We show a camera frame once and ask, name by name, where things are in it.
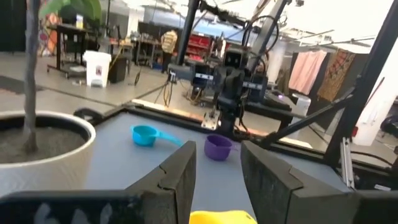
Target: gray table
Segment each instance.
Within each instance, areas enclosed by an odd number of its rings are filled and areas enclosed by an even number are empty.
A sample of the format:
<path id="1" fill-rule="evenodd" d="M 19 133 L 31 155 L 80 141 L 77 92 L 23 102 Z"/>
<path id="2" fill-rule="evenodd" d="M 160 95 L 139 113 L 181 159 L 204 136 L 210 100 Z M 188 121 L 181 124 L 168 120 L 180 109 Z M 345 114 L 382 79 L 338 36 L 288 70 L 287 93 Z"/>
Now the gray table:
<path id="1" fill-rule="evenodd" d="M 245 210 L 254 217 L 243 180 L 239 152 L 232 152 L 226 162 L 212 161 L 203 152 L 206 137 L 204 134 L 130 114 L 120 114 L 96 127 L 95 153 L 86 189 L 125 189 L 177 150 L 177 146 L 164 141 L 157 141 L 154 148 L 134 145 L 130 126 L 141 124 L 167 131 L 182 141 L 196 141 L 197 179 L 192 203 L 193 211 Z M 349 191 L 334 171 L 327 166 L 282 154 L 276 155 L 336 189 Z"/>

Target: soil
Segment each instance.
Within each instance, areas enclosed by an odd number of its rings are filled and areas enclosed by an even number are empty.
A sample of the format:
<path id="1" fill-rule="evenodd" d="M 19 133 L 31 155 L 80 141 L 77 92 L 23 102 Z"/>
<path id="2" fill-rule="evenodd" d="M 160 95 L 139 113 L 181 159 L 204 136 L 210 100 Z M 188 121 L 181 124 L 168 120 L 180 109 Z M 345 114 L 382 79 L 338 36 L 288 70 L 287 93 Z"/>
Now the soil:
<path id="1" fill-rule="evenodd" d="M 58 128 L 37 128 L 38 150 L 27 154 L 23 148 L 21 129 L 0 132 L 0 164 L 30 162 L 70 152 L 86 141 L 77 133 Z"/>

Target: measuring cup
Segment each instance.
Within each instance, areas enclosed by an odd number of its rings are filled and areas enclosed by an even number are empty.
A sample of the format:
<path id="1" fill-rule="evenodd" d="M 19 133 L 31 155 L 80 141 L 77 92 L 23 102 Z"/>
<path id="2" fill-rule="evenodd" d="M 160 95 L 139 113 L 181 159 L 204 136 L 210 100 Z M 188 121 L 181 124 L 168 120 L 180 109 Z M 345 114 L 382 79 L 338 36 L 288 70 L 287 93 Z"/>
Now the measuring cup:
<path id="1" fill-rule="evenodd" d="M 159 131 L 156 128 L 146 125 L 131 127 L 132 140 L 139 146 L 152 147 L 156 138 L 161 138 L 170 141 L 178 146 L 182 146 L 180 140 L 176 137 Z"/>
<path id="2" fill-rule="evenodd" d="M 238 150 L 229 138 L 210 134 L 205 141 L 205 155 L 214 161 L 225 161 L 231 150 Z"/>

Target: white bucket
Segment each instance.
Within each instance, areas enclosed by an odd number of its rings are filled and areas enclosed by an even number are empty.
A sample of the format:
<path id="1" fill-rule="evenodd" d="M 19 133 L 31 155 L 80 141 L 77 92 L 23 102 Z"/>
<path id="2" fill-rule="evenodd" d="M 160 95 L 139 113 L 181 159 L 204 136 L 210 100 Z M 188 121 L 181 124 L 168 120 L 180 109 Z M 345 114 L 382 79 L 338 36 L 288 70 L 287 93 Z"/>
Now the white bucket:
<path id="1" fill-rule="evenodd" d="M 87 50 L 83 55 L 83 60 L 87 62 L 87 85 L 106 87 L 108 82 L 109 63 L 112 60 L 112 56 L 103 52 Z"/>

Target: purple measuring cup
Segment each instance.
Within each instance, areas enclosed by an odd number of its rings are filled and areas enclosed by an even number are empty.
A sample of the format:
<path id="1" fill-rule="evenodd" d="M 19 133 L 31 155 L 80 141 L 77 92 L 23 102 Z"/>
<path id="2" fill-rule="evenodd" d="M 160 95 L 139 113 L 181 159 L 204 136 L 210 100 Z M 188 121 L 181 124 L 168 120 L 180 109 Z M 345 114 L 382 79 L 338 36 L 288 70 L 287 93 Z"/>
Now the purple measuring cup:
<path id="1" fill-rule="evenodd" d="M 218 134 L 210 134 L 205 141 L 205 155 L 214 161 L 225 161 L 231 150 L 235 150 L 230 139 Z"/>

